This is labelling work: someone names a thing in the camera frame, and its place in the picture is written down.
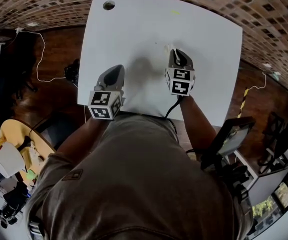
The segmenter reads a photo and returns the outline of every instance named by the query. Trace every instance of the yellow and black striped tape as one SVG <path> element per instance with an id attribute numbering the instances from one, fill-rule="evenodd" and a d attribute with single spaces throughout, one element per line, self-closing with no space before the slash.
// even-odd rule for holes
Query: yellow and black striped tape
<path id="1" fill-rule="evenodd" d="M 242 115 L 242 111 L 243 111 L 243 107 L 245 106 L 245 100 L 246 100 L 246 96 L 248 94 L 248 90 L 249 90 L 248 88 L 245 89 L 242 105 L 240 106 L 239 114 L 238 114 L 237 118 L 240 118 Z"/>

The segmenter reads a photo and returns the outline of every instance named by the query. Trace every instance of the window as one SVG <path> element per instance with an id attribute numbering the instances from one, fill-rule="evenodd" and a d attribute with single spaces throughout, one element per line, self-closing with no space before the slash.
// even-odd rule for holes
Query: window
<path id="1" fill-rule="evenodd" d="M 253 206 L 253 216 L 257 220 L 256 231 L 246 239 L 252 240 L 273 225 L 288 210 L 288 187 L 281 183 L 264 202 Z"/>
<path id="2" fill-rule="evenodd" d="M 282 211 L 270 196 L 264 202 L 253 206 L 253 216 L 257 220 L 256 231 L 248 236 L 251 240 L 258 236 L 260 233 L 269 228 L 275 221 L 282 216 Z"/>
<path id="3" fill-rule="evenodd" d="M 275 190 L 275 195 L 281 202 L 284 208 L 288 206 L 288 188 L 285 183 L 281 183 L 279 187 Z"/>

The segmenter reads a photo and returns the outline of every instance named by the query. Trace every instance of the round yellow table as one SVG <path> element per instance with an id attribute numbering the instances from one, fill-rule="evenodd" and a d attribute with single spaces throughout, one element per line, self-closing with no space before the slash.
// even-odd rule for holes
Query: round yellow table
<path id="1" fill-rule="evenodd" d="M 44 160 L 47 159 L 49 154 L 55 152 L 55 150 L 40 134 L 32 130 L 28 125 L 21 121 L 9 119 L 4 121 L 0 128 L 0 138 L 5 137 L 6 141 L 13 144 L 16 148 L 20 147 L 20 145 L 24 142 L 25 136 L 29 136 L 30 139 L 35 143 L 37 152 L 44 158 Z M 33 164 L 31 164 L 29 148 L 25 147 L 21 151 L 21 154 L 24 158 L 26 169 L 31 169 L 35 174 L 38 175 L 42 169 L 42 166 L 33 162 Z M 31 180 L 27 179 L 27 173 L 25 171 L 20 171 L 20 174 L 27 186 L 33 184 Z"/>

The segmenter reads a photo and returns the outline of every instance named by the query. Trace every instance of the black cable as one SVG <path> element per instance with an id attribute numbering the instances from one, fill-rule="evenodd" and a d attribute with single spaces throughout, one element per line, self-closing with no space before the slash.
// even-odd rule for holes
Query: black cable
<path id="1" fill-rule="evenodd" d="M 165 119 L 167 119 L 169 113 L 171 113 L 171 111 L 176 108 L 178 106 L 178 104 L 181 103 L 181 101 L 184 99 L 184 96 L 179 96 L 177 101 L 175 102 L 175 104 L 168 110 L 168 112 L 166 113 Z"/>
<path id="2" fill-rule="evenodd" d="M 186 153 L 195 152 L 195 153 L 201 154 L 201 153 L 203 153 L 205 151 L 206 151 L 205 149 L 192 148 L 192 149 L 189 149 L 188 151 L 186 151 Z"/>
<path id="3" fill-rule="evenodd" d="M 173 125 L 176 134 L 177 134 L 176 125 L 174 124 L 174 122 L 173 122 L 171 119 L 169 119 L 169 118 L 167 118 L 167 117 L 168 117 L 169 113 L 171 113 L 172 110 L 173 110 L 174 108 L 176 108 L 176 107 L 178 106 L 178 104 L 180 104 L 183 99 L 184 99 L 184 96 L 179 96 L 178 99 L 177 99 L 177 101 L 175 102 L 175 104 L 168 110 L 168 112 L 166 113 L 166 116 L 164 117 L 165 119 L 167 119 L 168 121 L 170 121 L 170 123 Z"/>

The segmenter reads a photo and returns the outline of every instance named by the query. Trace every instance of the white tabletop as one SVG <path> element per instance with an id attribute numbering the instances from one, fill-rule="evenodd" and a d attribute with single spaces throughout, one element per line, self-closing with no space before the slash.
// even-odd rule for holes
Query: white tabletop
<path id="1" fill-rule="evenodd" d="M 104 10 L 113 1 L 115 7 Z M 99 75 L 125 67 L 122 110 L 164 116 L 176 102 L 165 68 L 167 45 L 188 54 L 196 81 L 191 95 L 210 123 L 222 126 L 233 94 L 242 28 L 180 0 L 93 0 L 87 20 L 79 71 L 78 104 L 87 105 Z M 180 108 L 169 115 L 183 120 Z"/>

